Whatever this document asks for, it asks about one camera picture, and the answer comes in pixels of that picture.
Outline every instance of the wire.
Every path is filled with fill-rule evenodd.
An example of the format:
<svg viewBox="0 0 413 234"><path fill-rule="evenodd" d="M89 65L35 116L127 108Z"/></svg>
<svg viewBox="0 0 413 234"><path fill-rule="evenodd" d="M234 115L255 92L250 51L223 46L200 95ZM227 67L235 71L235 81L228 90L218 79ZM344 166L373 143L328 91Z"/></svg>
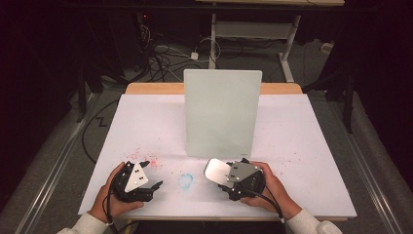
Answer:
<svg viewBox="0 0 413 234"><path fill-rule="evenodd" d="M82 132L82 147L83 150L85 151L86 156L88 156L88 158L94 163L96 164L96 160L92 158L91 154L89 153L88 149L86 148L86 144L85 144L85 134L86 134L86 130L88 129L89 125L91 124L91 122L97 117L97 115L99 115L101 112L103 112L103 110L105 110L107 107L109 107L111 104L118 102L119 99L116 100L112 100L109 103L107 103L105 106L103 106L103 108L101 108L95 115L94 117L91 118L91 120L88 122L88 124L86 125L85 129Z"/></svg>
<svg viewBox="0 0 413 234"><path fill-rule="evenodd" d="M268 197L260 194L260 193L257 193L257 192L254 192L254 191L251 191L251 190L248 190L248 189L244 189L243 191L246 192L246 193L249 193L249 194L251 194L251 195L257 196L257 197L259 197L259 198L262 198L262 199L264 199L265 201L269 202L269 203L276 209L277 213L279 214L280 220L282 221L282 223L284 223L283 214L282 214L282 209L280 208L279 203L277 202L277 200L276 200L276 198L274 197L273 193L271 193L270 189L268 189L268 191L270 191L270 194L271 194L271 196L273 197L274 201L271 200L271 199L269 199Z"/></svg>

